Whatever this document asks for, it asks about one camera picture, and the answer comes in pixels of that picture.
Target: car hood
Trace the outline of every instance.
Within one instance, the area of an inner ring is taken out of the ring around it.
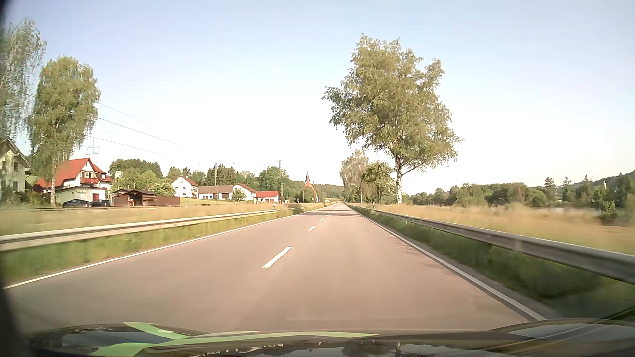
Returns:
[[[76,356],[592,356],[635,349],[635,323],[559,319],[487,331],[355,330],[206,333],[126,322],[25,336],[35,351]]]

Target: black car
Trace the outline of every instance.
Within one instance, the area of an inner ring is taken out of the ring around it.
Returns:
[[[110,201],[107,199],[96,199],[90,205],[92,207],[110,207]]]
[[[85,199],[72,199],[70,201],[64,202],[62,207],[70,208],[70,207],[90,207],[91,203],[86,201]]]

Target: road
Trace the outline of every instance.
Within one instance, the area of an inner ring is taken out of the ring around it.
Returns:
[[[24,332],[123,321],[207,332],[527,321],[341,203],[5,291]]]

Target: metal guardrail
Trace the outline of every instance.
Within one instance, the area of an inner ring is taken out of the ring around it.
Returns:
[[[574,267],[625,283],[635,284],[635,255],[522,236],[520,234],[492,231],[491,229],[464,226],[462,224],[401,215],[361,206],[355,207],[375,211],[388,217],[405,220],[406,222],[419,224],[438,231],[476,239],[491,245]]]
[[[148,222],[110,224],[106,226],[58,229],[55,231],[8,234],[5,236],[0,236],[0,251],[27,248],[30,246],[63,243],[68,241],[77,241],[77,240],[83,240],[83,239],[114,236],[117,234],[151,231],[155,229],[191,226],[193,224],[214,222],[218,220],[237,219],[241,217],[265,215],[269,213],[280,212],[283,210],[289,210],[289,211],[299,210],[299,209],[307,208],[307,207],[308,206],[301,206],[301,207],[278,209],[278,210],[227,213],[223,215],[209,215],[209,216],[188,217],[188,218],[181,218],[181,219],[153,220]]]

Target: white building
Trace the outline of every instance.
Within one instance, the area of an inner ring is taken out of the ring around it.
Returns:
[[[198,197],[198,184],[189,177],[179,176],[176,180],[174,180],[172,187],[174,187],[174,196]]]
[[[260,191],[256,192],[256,199],[260,202],[278,202],[280,192],[278,191]]]
[[[63,203],[72,199],[110,199],[112,179],[93,164],[90,158],[67,160],[59,163],[55,173],[55,199]],[[51,191],[51,183],[39,178],[43,192]]]
[[[224,186],[201,186],[198,190],[199,199],[226,199],[231,201],[234,190],[240,190],[244,193],[245,201],[253,201],[256,198],[256,190],[245,184],[224,185]]]

